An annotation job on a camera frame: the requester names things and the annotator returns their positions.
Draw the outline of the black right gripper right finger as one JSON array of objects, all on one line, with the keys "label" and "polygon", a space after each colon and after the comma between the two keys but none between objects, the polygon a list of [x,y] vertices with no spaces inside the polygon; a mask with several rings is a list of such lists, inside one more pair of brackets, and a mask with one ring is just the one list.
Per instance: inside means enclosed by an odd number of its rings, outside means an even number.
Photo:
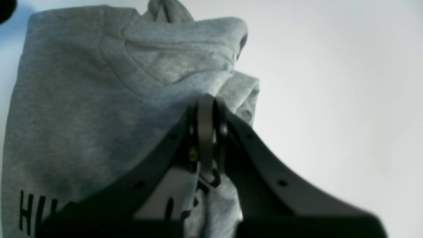
[{"label": "black right gripper right finger", "polygon": [[372,213],[301,178],[254,130],[215,100],[217,168],[236,187],[243,220],[237,238],[386,238]]}]

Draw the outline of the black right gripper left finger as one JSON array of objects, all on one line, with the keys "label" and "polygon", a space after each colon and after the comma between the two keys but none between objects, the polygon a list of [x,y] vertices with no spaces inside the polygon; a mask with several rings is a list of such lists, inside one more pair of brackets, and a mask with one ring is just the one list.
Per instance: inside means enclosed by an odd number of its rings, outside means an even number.
[{"label": "black right gripper left finger", "polygon": [[135,168],[45,220],[38,238],[183,238],[198,179],[213,179],[215,98],[206,94]]}]

